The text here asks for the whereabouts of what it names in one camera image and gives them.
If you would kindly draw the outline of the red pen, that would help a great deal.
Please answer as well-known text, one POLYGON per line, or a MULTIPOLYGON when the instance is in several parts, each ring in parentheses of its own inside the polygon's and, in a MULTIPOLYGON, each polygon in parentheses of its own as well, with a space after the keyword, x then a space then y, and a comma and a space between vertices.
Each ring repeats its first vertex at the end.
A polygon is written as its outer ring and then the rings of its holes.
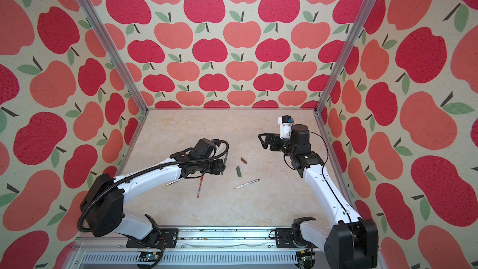
POLYGON ((201 189, 202 189, 202 183, 203 183, 203 180, 204 180, 204 175, 200 177, 200 183, 199 183, 199 187, 198 187, 198 190, 197 190, 197 196, 196 198, 200 198, 200 192, 201 192, 201 189))

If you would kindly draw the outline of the green pen cap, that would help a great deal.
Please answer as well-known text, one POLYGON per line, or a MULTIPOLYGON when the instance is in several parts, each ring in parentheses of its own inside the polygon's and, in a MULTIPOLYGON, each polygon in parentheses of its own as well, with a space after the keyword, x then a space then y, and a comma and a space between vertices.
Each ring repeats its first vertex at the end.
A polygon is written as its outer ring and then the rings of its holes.
POLYGON ((241 169, 240 169, 239 166, 236 167, 236 172, 237 172, 237 176, 238 176, 239 178, 241 178, 242 175, 241 175, 241 169))

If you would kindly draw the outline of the green pen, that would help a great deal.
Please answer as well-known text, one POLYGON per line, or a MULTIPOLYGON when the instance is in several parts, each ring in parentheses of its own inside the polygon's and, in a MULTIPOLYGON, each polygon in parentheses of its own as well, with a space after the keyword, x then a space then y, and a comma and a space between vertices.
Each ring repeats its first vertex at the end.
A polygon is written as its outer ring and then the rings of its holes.
POLYGON ((226 169, 226 164, 227 164, 227 157, 224 158, 223 169, 222 169, 222 172, 220 173, 220 175, 224 175, 224 171, 226 169))

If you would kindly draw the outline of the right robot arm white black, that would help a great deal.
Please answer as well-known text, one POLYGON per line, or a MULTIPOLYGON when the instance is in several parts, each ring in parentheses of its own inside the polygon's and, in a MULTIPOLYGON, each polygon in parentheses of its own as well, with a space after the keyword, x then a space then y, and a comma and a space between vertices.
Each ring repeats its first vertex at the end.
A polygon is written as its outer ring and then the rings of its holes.
POLYGON ((295 219, 293 243, 299 248, 318 248, 332 269, 373 269, 378 265, 378 229, 347 202, 325 167, 325 161, 311 148, 306 125, 281 123, 280 133, 261 133, 261 145, 280 151, 305 180, 320 202, 331 227, 322 230, 312 217, 295 219))

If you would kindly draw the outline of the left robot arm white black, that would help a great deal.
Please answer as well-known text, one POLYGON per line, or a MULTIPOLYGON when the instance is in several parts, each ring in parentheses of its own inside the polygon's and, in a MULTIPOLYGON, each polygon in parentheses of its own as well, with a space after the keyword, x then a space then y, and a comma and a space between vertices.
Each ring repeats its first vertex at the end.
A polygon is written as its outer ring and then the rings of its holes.
POLYGON ((229 143, 221 139, 200 139, 195 147, 173 153, 157 165, 125 176, 99 176, 80 205, 77 230, 103 237, 110 233, 151 249, 162 250, 166 241, 161 229, 148 215, 137 215, 124 207, 139 195, 178 179, 199 179, 225 170, 224 156, 229 143))

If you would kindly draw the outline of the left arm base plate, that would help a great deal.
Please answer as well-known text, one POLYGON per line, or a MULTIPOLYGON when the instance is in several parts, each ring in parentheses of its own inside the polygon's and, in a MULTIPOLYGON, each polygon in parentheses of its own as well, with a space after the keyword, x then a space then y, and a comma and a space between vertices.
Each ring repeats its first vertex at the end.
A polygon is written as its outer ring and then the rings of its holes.
POLYGON ((129 249, 174 249, 178 241, 179 229, 154 228, 143 240, 128 236, 126 247, 129 249))

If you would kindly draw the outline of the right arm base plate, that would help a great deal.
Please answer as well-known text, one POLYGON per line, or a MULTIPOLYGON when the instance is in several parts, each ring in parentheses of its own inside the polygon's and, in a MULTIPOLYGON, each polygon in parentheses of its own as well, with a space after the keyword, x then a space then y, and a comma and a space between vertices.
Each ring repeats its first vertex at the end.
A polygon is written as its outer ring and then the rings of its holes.
POLYGON ((323 230, 312 229, 310 227, 306 227, 303 230, 280 228, 273 229, 268 237, 275 241, 278 249, 322 250, 325 245, 327 234, 323 230))

